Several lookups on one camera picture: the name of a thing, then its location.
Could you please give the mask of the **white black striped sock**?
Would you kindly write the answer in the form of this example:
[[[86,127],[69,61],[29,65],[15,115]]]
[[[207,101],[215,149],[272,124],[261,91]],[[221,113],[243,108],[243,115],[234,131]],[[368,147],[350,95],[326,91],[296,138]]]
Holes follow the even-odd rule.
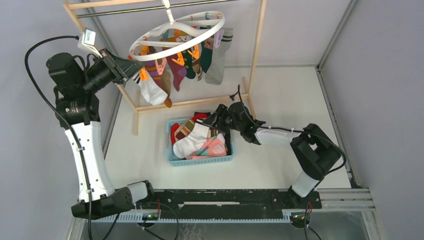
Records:
[[[150,75],[149,79],[145,81],[140,80],[139,73],[133,78],[140,87],[141,95],[151,105],[161,105],[168,98],[168,94],[155,83]]]

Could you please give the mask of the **purple striped sock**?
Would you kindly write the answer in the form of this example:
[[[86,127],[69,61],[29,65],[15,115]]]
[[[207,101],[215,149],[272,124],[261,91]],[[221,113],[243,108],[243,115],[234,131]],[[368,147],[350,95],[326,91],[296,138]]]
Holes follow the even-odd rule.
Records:
[[[171,100],[171,75],[167,70],[164,70],[162,75],[158,75],[155,62],[154,61],[146,61],[145,62],[145,69],[148,72],[148,74],[152,77],[154,82],[162,89],[164,90],[168,97],[163,103],[167,108],[172,107],[172,100]]]

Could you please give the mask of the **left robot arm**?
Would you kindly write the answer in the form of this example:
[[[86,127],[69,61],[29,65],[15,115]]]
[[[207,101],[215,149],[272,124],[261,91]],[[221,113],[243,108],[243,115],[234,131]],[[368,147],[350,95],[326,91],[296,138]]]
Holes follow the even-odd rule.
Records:
[[[100,101],[96,94],[109,83],[123,84],[142,68],[140,62],[100,51],[92,66],[79,65],[70,53],[46,62],[55,82],[55,115],[72,148],[79,181],[76,218],[97,220],[127,212],[138,202],[149,209],[157,196],[148,180],[115,188],[107,171],[101,144]]]

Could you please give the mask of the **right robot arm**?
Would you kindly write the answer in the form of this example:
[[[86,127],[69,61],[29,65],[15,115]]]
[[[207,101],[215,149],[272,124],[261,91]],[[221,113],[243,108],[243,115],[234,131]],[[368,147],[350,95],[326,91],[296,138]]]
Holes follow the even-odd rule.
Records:
[[[289,146],[302,169],[288,190],[289,203],[295,208],[308,203],[309,194],[325,176],[343,167],[334,167],[339,159],[347,161],[341,148],[318,125],[310,123],[301,130],[266,126],[265,121],[254,119],[241,101],[229,107],[220,104],[202,124],[223,133],[238,131],[250,144]]]

